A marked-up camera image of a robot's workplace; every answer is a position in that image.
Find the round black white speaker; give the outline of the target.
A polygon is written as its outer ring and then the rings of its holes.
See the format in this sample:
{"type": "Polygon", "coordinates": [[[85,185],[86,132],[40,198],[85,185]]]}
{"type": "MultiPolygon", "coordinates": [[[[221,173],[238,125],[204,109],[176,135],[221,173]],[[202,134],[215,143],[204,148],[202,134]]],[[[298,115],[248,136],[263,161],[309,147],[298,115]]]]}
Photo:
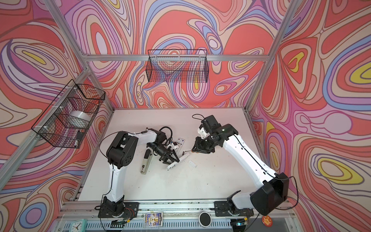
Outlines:
{"type": "Polygon", "coordinates": [[[200,226],[207,228],[211,226],[212,217],[207,212],[201,212],[199,214],[198,221],[199,221],[200,226]]]}

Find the white battery cover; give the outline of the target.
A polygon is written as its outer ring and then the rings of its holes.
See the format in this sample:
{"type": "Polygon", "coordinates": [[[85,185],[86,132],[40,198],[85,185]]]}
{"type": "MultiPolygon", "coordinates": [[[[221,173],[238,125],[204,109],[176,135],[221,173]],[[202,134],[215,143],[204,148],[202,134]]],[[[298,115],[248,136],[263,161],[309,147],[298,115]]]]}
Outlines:
{"type": "Polygon", "coordinates": [[[188,164],[189,164],[192,168],[196,168],[196,167],[197,167],[197,164],[194,163],[194,162],[191,161],[191,160],[188,161],[188,164]]]}

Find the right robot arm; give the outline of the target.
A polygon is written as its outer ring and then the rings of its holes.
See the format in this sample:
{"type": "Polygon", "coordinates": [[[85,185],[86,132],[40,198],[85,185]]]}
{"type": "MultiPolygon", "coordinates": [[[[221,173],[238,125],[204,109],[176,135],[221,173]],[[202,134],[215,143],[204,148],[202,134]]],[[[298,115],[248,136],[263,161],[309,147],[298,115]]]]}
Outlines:
{"type": "Polygon", "coordinates": [[[194,153],[211,154],[216,147],[230,153],[249,174],[255,186],[252,192],[236,191],[230,195],[224,206],[214,203],[214,210],[238,215],[244,209],[255,209],[263,216],[269,215],[288,198],[289,180],[285,173],[278,174],[266,165],[243,141],[231,125],[221,125],[213,115],[200,117],[199,136],[192,148],[194,153]]]}

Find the small black item in basket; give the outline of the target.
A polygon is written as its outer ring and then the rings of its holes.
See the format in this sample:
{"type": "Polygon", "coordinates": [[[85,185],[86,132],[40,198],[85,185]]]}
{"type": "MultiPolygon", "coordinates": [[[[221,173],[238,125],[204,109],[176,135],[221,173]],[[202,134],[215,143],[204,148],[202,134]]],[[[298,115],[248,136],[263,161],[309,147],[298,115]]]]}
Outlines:
{"type": "Polygon", "coordinates": [[[83,132],[81,132],[80,130],[77,132],[77,134],[76,134],[76,141],[78,142],[78,143],[80,143],[82,140],[83,140],[83,137],[84,137],[84,133],[83,132]]]}

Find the white tape roll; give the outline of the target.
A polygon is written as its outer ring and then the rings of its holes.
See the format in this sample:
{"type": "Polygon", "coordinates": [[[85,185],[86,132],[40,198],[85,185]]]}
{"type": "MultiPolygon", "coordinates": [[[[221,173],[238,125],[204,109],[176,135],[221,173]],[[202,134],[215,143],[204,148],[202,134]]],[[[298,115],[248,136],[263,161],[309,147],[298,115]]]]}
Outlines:
{"type": "Polygon", "coordinates": [[[91,121],[91,116],[82,111],[72,111],[69,114],[69,123],[76,127],[85,127],[91,121]]]}

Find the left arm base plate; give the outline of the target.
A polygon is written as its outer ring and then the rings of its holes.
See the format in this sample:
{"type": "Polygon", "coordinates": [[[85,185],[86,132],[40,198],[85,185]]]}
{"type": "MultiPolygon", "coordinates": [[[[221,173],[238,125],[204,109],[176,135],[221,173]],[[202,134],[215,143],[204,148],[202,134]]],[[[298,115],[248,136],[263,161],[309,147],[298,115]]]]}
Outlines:
{"type": "Polygon", "coordinates": [[[98,218],[133,219],[138,215],[139,205],[139,202],[112,203],[108,201],[101,204],[98,218]]]}

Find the small green clock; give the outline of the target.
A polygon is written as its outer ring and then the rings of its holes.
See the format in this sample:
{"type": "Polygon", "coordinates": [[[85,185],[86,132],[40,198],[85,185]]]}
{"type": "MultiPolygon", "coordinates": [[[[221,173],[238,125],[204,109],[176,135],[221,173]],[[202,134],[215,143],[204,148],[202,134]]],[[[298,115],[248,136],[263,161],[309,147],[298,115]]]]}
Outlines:
{"type": "Polygon", "coordinates": [[[71,224],[69,232],[85,232],[86,228],[87,228],[87,220],[80,219],[80,220],[74,221],[71,224]]]}

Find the beige black stapler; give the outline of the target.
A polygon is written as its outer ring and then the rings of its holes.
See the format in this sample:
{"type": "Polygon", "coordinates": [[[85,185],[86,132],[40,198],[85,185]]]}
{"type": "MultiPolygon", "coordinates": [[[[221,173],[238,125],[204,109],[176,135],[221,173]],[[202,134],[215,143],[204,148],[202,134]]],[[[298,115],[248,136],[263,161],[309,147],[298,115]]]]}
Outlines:
{"type": "Polygon", "coordinates": [[[146,175],[146,173],[148,171],[148,168],[149,168],[149,165],[151,163],[152,157],[153,157],[152,150],[147,149],[146,152],[145,152],[145,155],[144,155],[144,159],[143,159],[142,166],[141,166],[141,171],[140,171],[140,173],[142,175],[146,175]]]}

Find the red round badge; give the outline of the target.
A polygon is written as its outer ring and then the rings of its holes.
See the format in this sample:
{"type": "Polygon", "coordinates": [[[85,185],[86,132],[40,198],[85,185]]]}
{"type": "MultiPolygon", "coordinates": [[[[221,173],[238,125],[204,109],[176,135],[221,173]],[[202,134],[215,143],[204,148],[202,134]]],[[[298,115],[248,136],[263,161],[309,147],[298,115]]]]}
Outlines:
{"type": "Polygon", "coordinates": [[[273,221],[272,221],[272,218],[270,216],[263,216],[261,218],[261,221],[262,221],[263,225],[266,226],[266,227],[271,227],[273,225],[273,221]]]}

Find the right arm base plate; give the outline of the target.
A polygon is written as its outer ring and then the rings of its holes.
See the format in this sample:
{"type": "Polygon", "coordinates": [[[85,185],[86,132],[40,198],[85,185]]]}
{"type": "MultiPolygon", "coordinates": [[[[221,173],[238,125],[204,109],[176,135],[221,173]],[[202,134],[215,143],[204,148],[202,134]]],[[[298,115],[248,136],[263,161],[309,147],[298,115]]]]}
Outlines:
{"type": "Polygon", "coordinates": [[[213,208],[210,210],[215,212],[217,217],[247,217],[254,216],[254,211],[251,208],[238,209],[231,202],[215,201],[213,208]]]}

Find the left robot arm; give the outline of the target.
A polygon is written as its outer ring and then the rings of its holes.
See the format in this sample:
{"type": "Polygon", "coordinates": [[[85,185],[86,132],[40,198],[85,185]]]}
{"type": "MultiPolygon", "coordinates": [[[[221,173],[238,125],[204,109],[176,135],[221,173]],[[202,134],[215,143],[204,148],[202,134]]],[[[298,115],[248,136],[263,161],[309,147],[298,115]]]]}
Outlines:
{"type": "Polygon", "coordinates": [[[164,164],[179,163],[180,159],[174,147],[170,145],[166,133],[161,130],[146,129],[139,133],[127,131],[117,132],[106,151],[106,158],[110,165],[109,189],[102,195],[99,208],[99,218],[122,218],[125,212],[130,218],[136,217],[132,206],[126,210],[124,203],[124,180],[127,167],[133,161],[136,148],[145,145],[150,151],[159,156],[164,164]]]}

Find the colourful card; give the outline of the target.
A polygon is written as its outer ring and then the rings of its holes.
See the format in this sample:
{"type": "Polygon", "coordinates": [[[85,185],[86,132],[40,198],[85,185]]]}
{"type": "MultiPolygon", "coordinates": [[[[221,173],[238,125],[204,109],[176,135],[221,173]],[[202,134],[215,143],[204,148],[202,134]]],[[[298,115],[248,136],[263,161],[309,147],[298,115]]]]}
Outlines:
{"type": "Polygon", "coordinates": [[[163,226],[163,213],[162,212],[145,214],[145,220],[144,220],[145,228],[162,227],[162,226],[163,226]]]}

